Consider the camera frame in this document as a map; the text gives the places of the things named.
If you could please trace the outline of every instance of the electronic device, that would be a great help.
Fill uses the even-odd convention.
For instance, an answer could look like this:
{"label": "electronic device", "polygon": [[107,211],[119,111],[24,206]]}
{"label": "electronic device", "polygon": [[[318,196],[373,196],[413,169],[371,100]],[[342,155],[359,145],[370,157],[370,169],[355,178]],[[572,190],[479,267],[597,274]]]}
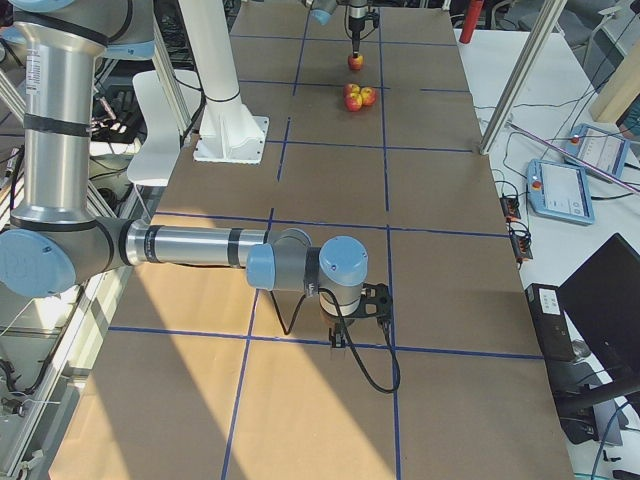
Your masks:
{"label": "electronic device", "polygon": [[564,149],[580,160],[620,178],[629,152],[629,141],[586,123],[571,130]]}
{"label": "electronic device", "polygon": [[616,233],[558,289],[567,315],[613,379],[585,394],[591,405],[627,395],[640,413],[638,285],[640,255]]}
{"label": "electronic device", "polygon": [[538,215],[582,225],[595,221],[584,168],[534,159],[527,168],[527,186]]}
{"label": "electronic device", "polygon": [[532,283],[525,292],[538,344],[545,360],[572,362],[575,353],[557,290],[558,287],[553,285]]}

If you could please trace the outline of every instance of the white chair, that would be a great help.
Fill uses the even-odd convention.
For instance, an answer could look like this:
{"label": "white chair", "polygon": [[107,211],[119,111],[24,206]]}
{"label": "white chair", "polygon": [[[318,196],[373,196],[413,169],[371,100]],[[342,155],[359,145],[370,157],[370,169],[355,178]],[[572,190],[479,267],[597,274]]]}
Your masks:
{"label": "white chair", "polygon": [[[176,70],[176,78],[184,95],[189,114],[200,105],[198,76],[189,70]],[[135,187],[166,187],[180,154],[180,135],[174,116],[155,70],[133,77],[133,88],[147,126],[147,138],[133,157],[127,177]]]}

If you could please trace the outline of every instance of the red apple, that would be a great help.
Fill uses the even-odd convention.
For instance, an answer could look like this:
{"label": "red apple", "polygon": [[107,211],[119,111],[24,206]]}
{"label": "red apple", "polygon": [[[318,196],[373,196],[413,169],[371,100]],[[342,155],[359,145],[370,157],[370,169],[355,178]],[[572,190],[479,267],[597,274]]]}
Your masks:
{"label": "red apple", "polygon": [[369,107],[376,103],[378,97],[376,90],[372,87],[364,87],[360,90],[360,96],[362,97],[362,105]]}
{"label": "red apple", "polygon": [[347,57],[347,63],[349,64],[350,70],[354,70],[354,71],[360,70],[364,65],[364,57],[360,54],[358,54],[358,56],[356,57],[354,57],[353,55],[349,55]]}
{"label": "red apple", "polygon": [[362,95],[359,93],[349,93],[344,97],[344,104],[350,112],[357,112],[362,108]]}
{"label": "red apple", "polygon": [[358,85],[357,83],[347,83],[342,88],[342,95],[346,97],[350,93],[360,93],[360,85]]}

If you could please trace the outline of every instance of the table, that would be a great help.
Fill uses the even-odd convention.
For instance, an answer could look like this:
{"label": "table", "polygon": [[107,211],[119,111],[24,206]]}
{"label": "table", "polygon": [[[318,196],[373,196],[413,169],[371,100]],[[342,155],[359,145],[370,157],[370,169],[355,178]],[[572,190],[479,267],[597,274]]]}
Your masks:
{"label": "table", "polygon": [[[459,45],[464,63],[469,88],[473,95],[480,126],[486,127],[486,122],[493,112],[492,109],[482,107],[496,105],[506,81],[515,65],[516,59],[524,45],[527,34],[523,32],[489,32],[476,31],[473,41],[468,45]],[[561,105],[569,100],[578,99],[588,91],[590,83],[582,71],[578,61],[560,34],[552,34],[536,65],[530,73],[526,87],[516,101],[518,104],[550,104]],[[572,113],[574,104],[556,106],[520,106],[513,110],[513,123],[523,127],[542,138],[554,138],[568,135],[573,118],[580,111],[585,102],[592,102],[594,96],[585,97],[578,103],[571,121],[563,127],[558,135],[558,129],[564,120]],[[577,123],[592,123],[608,131],[616,131],[615,125],[594,123],[588,107],[584,109]],[[494,168],[496,180],[504,178],[516,185],[520,192],[525,191],[524,179],[505,168],[506,144],[510,130],[505,128],[499,142],[490,152],[491,166]],[[506,163],[517,172],[524,173],[526,165],[532,158],[540,158],[544,147],[520,135],[514,135],[509,143]],[[554,152],[549,152],[547,159],[559,160]],[[632,153],[627,162],[638,164]],[[623,179],[640,182],[640,172],[625,169]],[[589,188],[592,195],[611,196],[624,193],[619,188],[605,184],[590,177]],[[505,187],[505,193],[513,193]],[[585,227],[573,225],[557,220],[546,219],[529,212],[526,221],[532,232],[532,251],[534,259],[525,262],[520,271],[522,286],[526,288],[531,283],[547,283],[561,285],[594,251],[596,251],[613,233],[620,232],[623,237],[640,251],[640,199],[628,197],[609,202],[593,202],[596,215],[594,225]],[[579,334],[573,325],[569,325],[574,338]],[[602,367],[595,359],[590,358],[594,370]],[[608,375],[601,374],[603,382],[610,380]],[[640,425],[635,412],[626,409],[632,422]],[[630,471],[640,471],[640,461],[634,452],[640,448],[640,439],[633,433],[624,434],[623,461],[613,464],[601,462],[602,474],[611,476],[611,470],[620,468]],[[597,446],[595,442],[574,447],[567,443],[574,469],[577,472],[591,472]]]}
{"label": "table", "polygon": [[[316,302],[283,338],[242,271],[144,265],[52,479],[571,477],[447,14],[383,9],[359,73],[342,18],[243,4],[232,44],[243,100],[270,116],[262,163],[195,163],[192,145],[154,222],[360,239],[367,280],[393,289],[400,390],[329,348]],[[346,112],[349,81],[378,103]],[[278,298],[288,317],[297,295]],[[388,384],[375,324],[352,335]]]}

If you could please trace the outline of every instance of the red cylinder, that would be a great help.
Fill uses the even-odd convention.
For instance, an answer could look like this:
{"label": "red cylinder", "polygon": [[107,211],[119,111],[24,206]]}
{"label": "red cylinder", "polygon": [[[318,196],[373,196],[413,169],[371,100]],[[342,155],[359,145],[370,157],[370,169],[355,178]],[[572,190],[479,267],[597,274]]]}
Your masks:
{"label": "red cylinder", "polygon": [[462,34],[460,35],[460,43],[469,43],[471,41],[471,36],[478,24],[478,18],[480,18],[480,13],[482,13],[483,5],[484,0],[470,0],[467,16],[464,19],[464,26],[462,27]]}

